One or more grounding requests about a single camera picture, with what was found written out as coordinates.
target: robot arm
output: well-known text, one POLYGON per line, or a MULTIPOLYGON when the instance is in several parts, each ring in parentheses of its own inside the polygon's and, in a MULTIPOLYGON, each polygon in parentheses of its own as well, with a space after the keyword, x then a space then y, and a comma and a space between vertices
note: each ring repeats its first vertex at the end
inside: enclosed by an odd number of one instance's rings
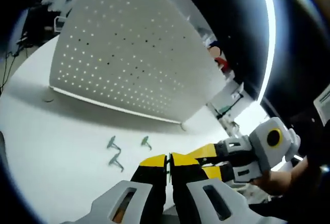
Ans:
POLYGON ((283 157, 286 161, 291 160, 299 146, 300 138, 294 130, 288 130, 278 117, 274 117, 260 124, 249 136, 208 144, 189 155, 201 165, 228 161, 226 180, 223 181, 250 182, 270 171, 283 157))
POLYGON ((121 181, 92 203, 91 212, 76 224, 157 224, 166 200, 166 165, 170 163, 173 200, 179 222, 189 224, 286 223, 253 212, 246 199, 231 189, 205 163, 230 161, 236 181, 249 182, 298 150, 299 137, 279 118, 258 126, 250 136, 208 144, 190 154, 162 154, 140 163, 131 181, 121 181))

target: person's arm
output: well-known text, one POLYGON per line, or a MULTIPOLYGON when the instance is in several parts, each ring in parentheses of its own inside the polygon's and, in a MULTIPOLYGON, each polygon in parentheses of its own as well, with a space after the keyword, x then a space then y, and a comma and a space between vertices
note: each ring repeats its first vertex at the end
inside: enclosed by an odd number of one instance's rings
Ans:
POLYGON ((283 195, 307 167, 308 161, 307 158, 305 158, 299 162, 292 171, 270 171, 261 178, 254 180, 252 184, 259 186, 269 195, 283 195))
POLYGON ((52 2, 53 2, 53 0, 41 0, 42 5, 48 5, 48 4, 51 4, 52 2))

